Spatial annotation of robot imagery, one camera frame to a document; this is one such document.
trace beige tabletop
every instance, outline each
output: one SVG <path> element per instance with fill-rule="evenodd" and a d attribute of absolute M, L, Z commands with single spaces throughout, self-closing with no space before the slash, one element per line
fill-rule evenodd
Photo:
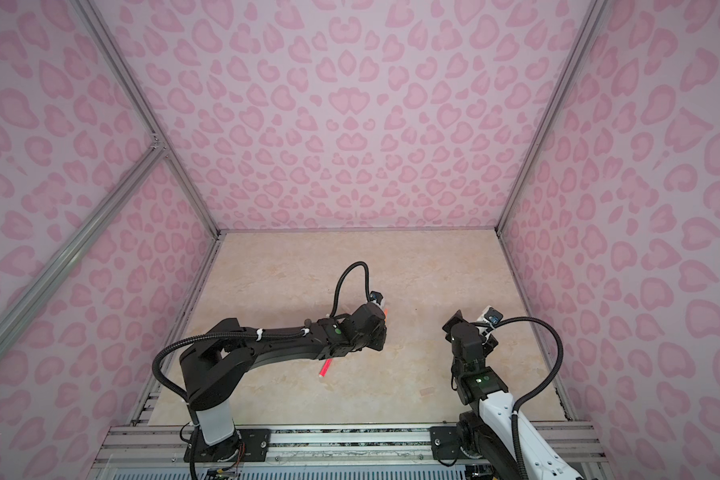
<path fill-rule="evenodd" d="M 386 300 L 384 350 L 334 359 L 326 378 L 318 377 L 322 362 L 315 360 L 251 370 L 230 397 L 238 425 L 452 422 L 469 410 L 451 391 L 451 345 L 442 325 L 459 309 L 472 321 L 488 304 L 505 317 L 525 314 L 492 230 L 228 234 L 184 336 L 230 316 L 262 328 L 322 318 L 339 275 L 357 260 L 369 265 L 371 290 Z M 364 302 L 357 268 L 344 283 L 338 312 Z M 488 364 L 518 398 L 547 367 L 529 324 L 495 335 L 499 345 Z M 177 361 L 169 377 L 183 386 Z M 552 386 L 523 411 L 531 420 L 565 420 Z M 163 389 L 150 425 L 187 421 L 179 397 Z"/>

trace wire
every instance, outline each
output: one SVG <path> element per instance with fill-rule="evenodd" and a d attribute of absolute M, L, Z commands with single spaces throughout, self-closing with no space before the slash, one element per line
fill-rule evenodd
<path fill-rule="evenodd" d="M 186 438 L 184 438 L 184 428 L 186 428 L 186 426 L 188 426 L 190 423 L 192 423 L 192 420 L 189 420 L 187 423 L 184 424 L 183 427 L 181 427 L 181 430 L 179 430 L 179 438 L 181 438 L 182 442 L 189 443 L 190 445 L 192 445 L 192 441 L 191 441 L 192 435 L 191 434 L 190 434 L 190 440 L 187 440 Z"/>
<path fill-rule="evenodd" d="M 190 476 L 192 480 L 197 480 L 197 472 L 195 471 L 195 450 L 197 450 L 197 439 L 200 436 L 200 426 L 196 426 L 192 430 L 192 443 L 190 444 Z"/>
<path fill-rule="evenodd" d="M 240 447 L 237 449 L 237 462 L 235 462 L 235 475 L 237 475 L 237 467 L 240 465 L 240 461 L 246 456 L 246 444 L 243 440 L 240 440 Z"/>
<path fill-rule="evenodd" d="M 435 449 L 434 451 L 432 451 L 432 458 L 434 458 L 435 460 L 437 460 L 438 463 L 439 463 L 440 465 L 444 466 L 444 467 L 452 467 L 452 466 L 456 465 L 456 462 L 458 462 L 458 453 L 456 454 L 456 458 L 454 458 L 454 460 L 453 460 L 451 463 L 445 463 L 445 462 L 443 462 L 440 458 L 438 458 L 437 455 L 435 455 L 435 452 L 436 452 L 437 450 L 439 450 L 440 448 L 442 448 L 442 446 L 440 446 L 440 447 L 438 447 L 437 449 Z"/>
<path fill-rule="evenodd" d="M 465 456 L 467 456 L 468 458 L 472 458 L 473 460 L 479 460 L 480 458 L 483 457 L 483 456 L 480 455 L 480 454 L 472 455 L 471 453 L 469 453 L 469 452 L 467 452 L 466 450 L 464 450 L 464 447 L 463 447 L 463 446 L 460 446 L 460 447 L 459 447 L 459 450 L 461 450 L 461 453 L 463 453 Z"/>
<path fill-rule="evenodd" d="M 495 328 L 499 328 L 500 326 L 508 325 L 510 323 L 515 322 L 532 322 L 537 323 L 538 325 L 541 325 L 545 329 L 547 329 L 551 334 L 552 337 L 554 337 L 555 344 L 557 345 L 557 359 L 555 360 L 554 366 L 552 366 L 552 370 L 550 370 L 549 375 L 547 375 L 547 378 L 542 380 L 542 382 L 533 390 L 526 393 L 522 397 L 515 400 L 514 405 L 512 405 L 512 445 L 514 447 L 514 456 L 515 460 L 518 463 L 518 471 L 520 472 L 520 477 L 523 480 L 528 480 L 528 472 L 525 469 L 525 460 L 523 460 L 523 450 L 520 447 L 520 433 L 518 428 L 518 417 L 520 412 L 520 407 L 524 403 L 526 403 L 531 398 L 534 398 L 536 395 L 541 393 L 542 390 L 546 389 L 547 386 L 552 383 L 552 380 L 555 378 L 557 373 L 560 371 L 560 368 L 563 365 L 563 341 L 560 338 L 560 335 L 557 333 L 557 331 L 550 325 L 549 323 L 539 320 L 538 318 L 533 318 L 532 316 L 516 316 L 514 318 L 502 320 L 499 323 L 496 324 Z"/>
<path fill-rule="evenodd" d="M 303 337 L 304 334 L 302 332 L 299 333 L 266 333 L 264 332 L 261 336 L 261 340 L 291 340 L 291 339 L 297 339 Z M 183 340 L 179 340 L 178 342 L 171 343 L 161 351 L 155 355 L 155 359 L 152 361 L 152 374 L 155 376 L 155 379 L 160 382 L 161 385 L 163 385 L 165 388 L 171 390 L 173 393 L 180 396 L 184 402 L 189 403 L 189 397 L 186 394 L 186 390 L 178 386 L 177 384 L 173 383 L 168 377 L 163 375 L 163 372 L 161 371 L 161 367 L 163 365 L 163 360 L 174 350 L 178 350 L 183 346 L 192 345 L 194 342 L 199 342 L 201 340 L 219 340 L 219 339 L 258 339 L 259 336 L 255 333 L 246 333 L 246 332 L 215 332 L 215 333 L 205 333 L 203 335 L 195 335 L 187 337 Z"/>
<path fill-rule="evenodd" d="M 344 270 L 344 273 L 338 278 L 338 282 L 336 283 L 336 290 L 334 290 L 333 292 L 333 308 L 331 309 L 331 315 L 329 315 L 329 317 L 333 318 L 336 314 L 336 309 L 338 309 L 338 294 L 342 290 L 342 283 L 344 283 L 344 279 L 347 277 L 349 272 L 353 271 L 358 266 L 362 266 L 362 268 L 365 270 L 365 301 L 371 301 L 371 288 L 369 284 L 371 274 L 368 272 L 368 264 L 366 264 L 365 262 L 355 262 L 354 264 L 348 266 L 347 269 Z"/>

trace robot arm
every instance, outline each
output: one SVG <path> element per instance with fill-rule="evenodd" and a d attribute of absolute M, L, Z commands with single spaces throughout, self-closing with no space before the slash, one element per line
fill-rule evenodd
<path fill-rule="evenodd" d="M 486 357 L 498 345 L 490 331 L 502 315 L 489 307 L 480 319 L 482 322 L 467 322 L 459 311 L 443 326 L 454 354 L 451 375 L 456 391 L 461 402 L 472 408 L 459 417 L 459 438 L 462 448 L 489 460 L 502 480 L 520 480 L 511 430 L 514 398 L 496 372 L 485 365 Z M 530 480 L 581 480 L 522 412 L 518 412 L 518 433 Z"/>
<path fill-rule="evenodd" d="M 208 332 L 228 337 L 194 342 L 181 354 L 180 364 L 190 416 L 200 425 L 205 443 L 199 450 L 214 447 L 212 456 L 219 460 L 236 450 L 238 438 L 226 400 L 249 370 L 286 360 L 341 357 L 365 347 L 381 350 L 387 336 L 382 294 L 372 292 L 371 298 L 345 318 L 307 320 L 304 327 L 264 331 L 240 327 L 237 319 L 228 318 Z"/>

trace black bracket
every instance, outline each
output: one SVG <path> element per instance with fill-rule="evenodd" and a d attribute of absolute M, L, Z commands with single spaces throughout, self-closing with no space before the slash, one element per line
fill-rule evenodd
<path fill-rule="evenodd" d="M 469 458 L 460 449 L 458 430 L 455 426 L 429 427 L 432 458 L 452 462 L 454 458 Z"/>
<path fill-rule="evenodd" d="M 245 453 L 240 462 L 264 462 L 266 453 L 269 450 L 269 436 L 271 431 L 268 428 L 239 428 L 240 439 L 245 445 Z M 197 453 L 195 454 L 195 462 L 230 462 L 237 461 L 237 455 L 233 454 L 237 451 L 236 442 L 224 441 L 214 446 L 206 445 L 202 433 L 197 439 Z M 184 451 L 184 462 L 189 463 L 192 451 L 189 446 Z"/>

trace pink wallpaper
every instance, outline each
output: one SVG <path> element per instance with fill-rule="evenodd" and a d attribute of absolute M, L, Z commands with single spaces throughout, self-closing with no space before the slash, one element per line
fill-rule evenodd
<path fill-rule="evenodd" d="M 508 239 L 568 394 L 619 478 L 720 478 L 720 2 L 619 0 L 561 113 Z"/>
<path fill-rule="evenodd" d="M 148 143 L 65 0 L 0 2 L 0 314 Z"/>
<path fill-rule="evenodd" d="M 98 2 L 222 228 L 493 226 L 587 2 Z"/>
<path fill-rule="evenodd" d="M 0 480 L 84 478 L 209 244 L 160 164 L 0 363 Z"/>

